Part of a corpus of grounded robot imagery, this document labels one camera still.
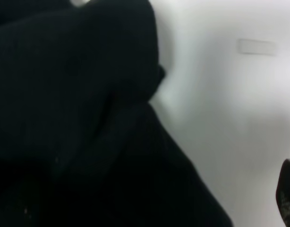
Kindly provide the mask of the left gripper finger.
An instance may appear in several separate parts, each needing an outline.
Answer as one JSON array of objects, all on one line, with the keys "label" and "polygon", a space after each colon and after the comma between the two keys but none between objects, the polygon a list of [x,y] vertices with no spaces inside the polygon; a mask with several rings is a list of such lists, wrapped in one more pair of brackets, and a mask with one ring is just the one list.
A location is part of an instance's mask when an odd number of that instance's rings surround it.
[{"label": "left gripper finger", "polygon": [[290,227],[290,159],[286,159],[281,167],[276,202],[285,226]]}]

